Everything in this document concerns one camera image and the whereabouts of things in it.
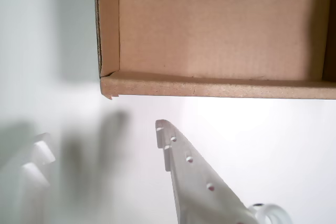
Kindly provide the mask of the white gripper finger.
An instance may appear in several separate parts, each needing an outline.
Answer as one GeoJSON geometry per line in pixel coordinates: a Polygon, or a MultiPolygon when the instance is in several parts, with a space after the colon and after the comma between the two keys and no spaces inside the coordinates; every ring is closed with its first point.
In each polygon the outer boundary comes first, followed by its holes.
{"type": "Polygon", "coordinates": [[[56,151],[49,133],[34,136],[20,153],[16,223],[46,223],[56,151]]]}
{"type": "Polygon", "coordinates": [[[192,143],[169,121],[155,123],[170,172],[179,223],[257,223],[254,215],[192,143]]]}

